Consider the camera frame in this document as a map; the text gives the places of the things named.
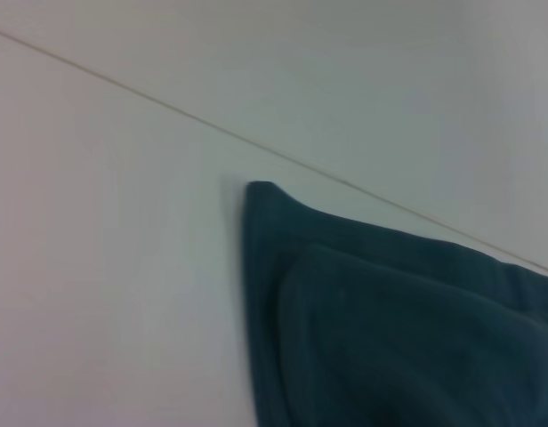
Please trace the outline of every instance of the white wall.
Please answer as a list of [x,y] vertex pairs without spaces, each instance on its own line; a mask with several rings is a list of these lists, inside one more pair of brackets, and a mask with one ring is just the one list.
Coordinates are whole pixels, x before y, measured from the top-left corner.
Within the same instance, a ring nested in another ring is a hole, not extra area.
[[[330,3],[115,2],[0,2],[0,29],[548,265],[548,13],[419,0],[343,35]],[[0,427],[254,425],[257,179],[522,263],[0,36]]]

